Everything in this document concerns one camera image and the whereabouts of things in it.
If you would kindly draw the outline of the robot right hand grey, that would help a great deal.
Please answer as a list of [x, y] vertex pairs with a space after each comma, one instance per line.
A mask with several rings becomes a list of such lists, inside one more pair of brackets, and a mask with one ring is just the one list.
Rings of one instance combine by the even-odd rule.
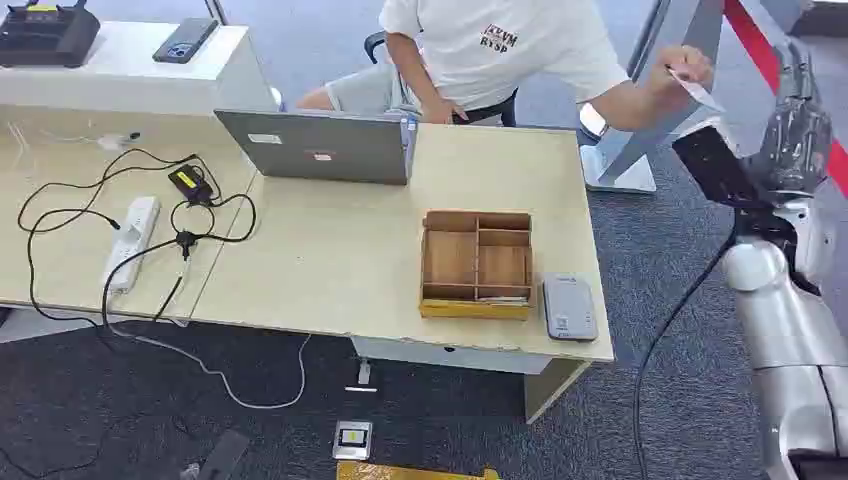
[[774, 47], [778, 92], [748, 175], [763, 192], [811, 197], [828, 178], [832, 121], [823, 108], [811, 54], [793, 41]]

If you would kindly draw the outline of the person's left hand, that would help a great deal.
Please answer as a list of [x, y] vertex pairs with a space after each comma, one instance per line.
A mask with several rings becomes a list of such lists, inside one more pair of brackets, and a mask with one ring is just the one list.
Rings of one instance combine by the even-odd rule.
[[663, 48], [655, 60], [647, 89], [655, 100], [686, 99], [689, 94], [674, 77], [710, 87], [713, 83], [712, 60], [699, 49], [688, 46]]

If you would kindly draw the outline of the person's right hand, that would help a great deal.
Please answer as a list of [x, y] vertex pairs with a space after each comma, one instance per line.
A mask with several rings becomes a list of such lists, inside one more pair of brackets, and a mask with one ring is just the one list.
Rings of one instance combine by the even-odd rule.
[[469, 121], [468, 115], [460, 106], [440, 97], [423, 101], [421, 108], [426, 123], [464, 124]]

